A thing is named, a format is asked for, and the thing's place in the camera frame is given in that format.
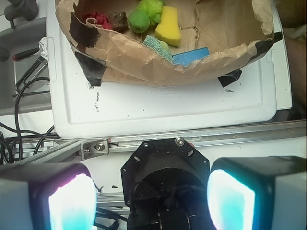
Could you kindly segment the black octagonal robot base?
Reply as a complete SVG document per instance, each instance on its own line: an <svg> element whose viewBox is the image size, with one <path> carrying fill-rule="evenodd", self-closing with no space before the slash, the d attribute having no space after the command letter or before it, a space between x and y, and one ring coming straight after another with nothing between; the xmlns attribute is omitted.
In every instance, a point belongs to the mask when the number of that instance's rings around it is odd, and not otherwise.
<svg viewBox="0 0 307 230"><path fill-rule="evenodd" d="M144 141L121 168L129 230L212 230L209 160L181 138Z"/></svg>

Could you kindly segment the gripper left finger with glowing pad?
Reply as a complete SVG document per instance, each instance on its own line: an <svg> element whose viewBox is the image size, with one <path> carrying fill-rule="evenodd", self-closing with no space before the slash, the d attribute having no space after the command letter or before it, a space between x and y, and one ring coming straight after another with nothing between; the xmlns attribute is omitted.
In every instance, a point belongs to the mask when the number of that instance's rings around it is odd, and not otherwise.
<svg viewBox="0 0 307 230"><path fill-rule="evenodd" d="M97 194L82 163L0 167L2 230L91 230Z"/></svg>

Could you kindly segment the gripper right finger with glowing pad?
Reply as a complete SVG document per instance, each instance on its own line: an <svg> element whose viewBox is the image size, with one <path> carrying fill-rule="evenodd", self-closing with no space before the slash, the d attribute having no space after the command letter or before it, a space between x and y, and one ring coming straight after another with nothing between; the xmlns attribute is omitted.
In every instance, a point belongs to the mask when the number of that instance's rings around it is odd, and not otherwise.
<svg viewBox="0 0 307 230"><path fill-rule="evenodd" d="M307 160L298 156L221 157L207 202L218 230L305 230Z"/></svg>

